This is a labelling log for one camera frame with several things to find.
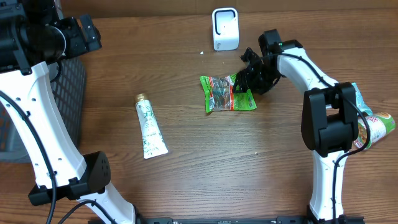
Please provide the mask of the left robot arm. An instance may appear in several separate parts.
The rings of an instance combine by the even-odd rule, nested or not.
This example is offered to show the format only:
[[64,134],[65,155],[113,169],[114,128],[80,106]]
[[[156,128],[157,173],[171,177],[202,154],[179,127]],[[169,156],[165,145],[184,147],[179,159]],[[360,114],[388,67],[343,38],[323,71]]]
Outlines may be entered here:
[[105,153],[80,154],[56,105],[49,65],[101,48],[89,15],[61,18],[61,13],[54,1],[1,2],[1,103],[34,168],[29,200],[54,207],[68,198],[104,223],[144,223],[111,183]]

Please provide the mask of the green snack bag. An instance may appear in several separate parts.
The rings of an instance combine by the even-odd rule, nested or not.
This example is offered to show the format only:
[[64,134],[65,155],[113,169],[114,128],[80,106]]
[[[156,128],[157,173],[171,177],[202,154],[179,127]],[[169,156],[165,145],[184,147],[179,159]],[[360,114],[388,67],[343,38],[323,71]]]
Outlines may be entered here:
[[201,76],[200,82],[205,94],[205,109],[212,111],[251,111],[257,108],[250,90],[234,93],[236,73],[227,77]]

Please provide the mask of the green instant noodle cup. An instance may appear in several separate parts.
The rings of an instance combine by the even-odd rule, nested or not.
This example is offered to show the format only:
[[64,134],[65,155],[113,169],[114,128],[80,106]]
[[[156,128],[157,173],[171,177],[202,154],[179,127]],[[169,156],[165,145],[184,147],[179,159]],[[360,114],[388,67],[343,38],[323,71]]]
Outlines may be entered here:
[[[366,149],[369,149],[373,143],[387,136],[396,128],[396,123],[393,117],[389,113],[385,112],[378,112],[366,116],[366,121],[368,122],[371,136],[371,140],[366,146]],[[366,126],[361,118],[358,119],[358,130],[358,138],[354,141],[354,145],[357,148],[361,148],[366,142],[367,137]]]

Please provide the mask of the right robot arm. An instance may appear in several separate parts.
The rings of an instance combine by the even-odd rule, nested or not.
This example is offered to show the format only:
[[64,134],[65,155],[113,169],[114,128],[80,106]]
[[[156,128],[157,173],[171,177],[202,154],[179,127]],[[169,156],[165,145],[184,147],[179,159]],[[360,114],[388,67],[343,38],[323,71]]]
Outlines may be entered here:
[[341,202],[343,172],[351,145],[358,137],[356,91],[323,73],[297,40],[281,41],[277,30],[258,38],[262,54],[247,48],[247,67],[236,77],[233,92],[263,94],[285,77],[303,95],[301,133],[313,156],[313,190],[307,223],[363,223],[348,217]]

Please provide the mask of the white tube with gold cap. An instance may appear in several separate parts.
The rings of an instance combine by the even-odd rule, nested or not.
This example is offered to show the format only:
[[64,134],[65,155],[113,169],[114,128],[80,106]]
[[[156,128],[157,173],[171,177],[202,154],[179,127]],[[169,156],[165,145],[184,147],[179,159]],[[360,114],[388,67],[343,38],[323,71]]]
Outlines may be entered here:
[[152,105],[143,93],[136,96],[136,111],[141,127],[144,159],[167,154],[169,150],[157,124]]

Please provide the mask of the teal tissue pack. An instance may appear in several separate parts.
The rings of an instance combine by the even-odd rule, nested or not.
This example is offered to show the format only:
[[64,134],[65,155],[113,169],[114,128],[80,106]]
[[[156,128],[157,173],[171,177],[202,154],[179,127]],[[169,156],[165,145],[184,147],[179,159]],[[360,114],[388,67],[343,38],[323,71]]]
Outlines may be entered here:
[[352,83],[355,89],[355,94],[356,94],[356,106],[359,108],[360,112],[365,113],[367,115],[372,115],[373,111],[371,108],[364,102],[364,98],[357,86],[356,83]]

